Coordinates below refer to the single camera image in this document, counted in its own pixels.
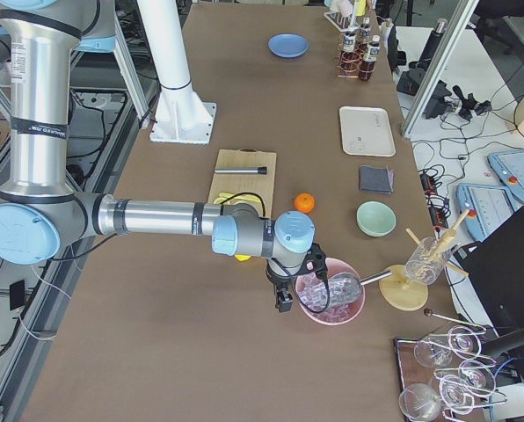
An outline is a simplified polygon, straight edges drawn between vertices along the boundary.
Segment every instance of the pink bowl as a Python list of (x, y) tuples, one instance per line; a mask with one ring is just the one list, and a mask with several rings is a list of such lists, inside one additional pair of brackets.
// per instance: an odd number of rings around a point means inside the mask
[[(352, 273), (355, 275), (358, 280), (360, 279), (360, 275), (354, 270), (351, 266), (349, 266), (346, 262), (341, 261), (340, 259), (335, 258), (327, 258), (326, 259), (326, 266), (329, 269), (328, 277), (332, 277), (338, 273)], [(297, 277), (297, 282), (295, 283), (295, 291), (297, 294), (300, 294), (304, 287), (305, 287), (305, 280), (309, 278), (309, 275), (300, 275)], [(345, 319), (342, 319), (338, 322), (331, 322), (327, 319), (327, 312), (325, 311), (323, 314), (315, 314), (313, 312), (310, 312), (306, 310), (303, 306), (301, 306), (301, 309), (305, 314), (311, 318), (313, 321), (317, 321), (320, 324), (324, 325), (341, 325), (346, 324), (350, 321), (352, 321), (354, 318), (360, 314), (362, 308), (364, 307), (364, 302), (366, 301), (366, 289), (362, 286), (361, 287), (361, 296), (356, 302), (352, 302), (348, 304), (348, 317)]]

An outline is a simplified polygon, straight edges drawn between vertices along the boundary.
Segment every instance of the white tray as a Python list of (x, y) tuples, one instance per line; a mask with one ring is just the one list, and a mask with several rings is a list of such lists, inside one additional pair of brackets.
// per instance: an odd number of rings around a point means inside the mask
[(382, 108), (341, 107), (342, 149), (351, 156), (394, 156), (389, 116)]

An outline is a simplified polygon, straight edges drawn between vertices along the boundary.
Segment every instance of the gray cloth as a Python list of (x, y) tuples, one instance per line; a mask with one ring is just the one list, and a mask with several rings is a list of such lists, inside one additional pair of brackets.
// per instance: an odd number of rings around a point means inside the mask
[(393, 170), (369, 165), (360, 167), (360, 190), (391, 195), (393, 193)]

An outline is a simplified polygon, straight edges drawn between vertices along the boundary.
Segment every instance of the orange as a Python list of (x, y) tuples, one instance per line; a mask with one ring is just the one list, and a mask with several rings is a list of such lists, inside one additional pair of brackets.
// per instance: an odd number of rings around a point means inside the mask
[(294, 207), (297, 211), (308, 214), (315, 207), (315, 197), (310, 193), (300, 193), (294, 199)]

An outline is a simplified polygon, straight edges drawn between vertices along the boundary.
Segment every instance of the robotic arm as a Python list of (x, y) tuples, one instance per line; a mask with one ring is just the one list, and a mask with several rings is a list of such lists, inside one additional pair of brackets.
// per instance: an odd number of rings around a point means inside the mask
[[(2, 259), (34, 264), (87, 236), (191, 234), (211, 236), (216, 253), (266, 258), (266, 275), (280, 312), (291, 309), (288, 287), (297, 275), (313, 271), (326, 280), (325, 255), (313, 243), (315, 228), (304, 214), (289, 212), (273, 221), (259, 218), (245, 205), (116, 200), (109, 194), (74, 193), (65, 180), (70, 53), (73, 48), (113, 50), (113, 0), (0, 4), (1, 22), (12, 43), (11, 175), (0, 187)], [(176, 4), (172, 9), (171, 22), (179, 28)], [(176, 41), (182, 43), (178, 33)], [(191, 83), (180, 88), (177, 97), (191, 91)]]

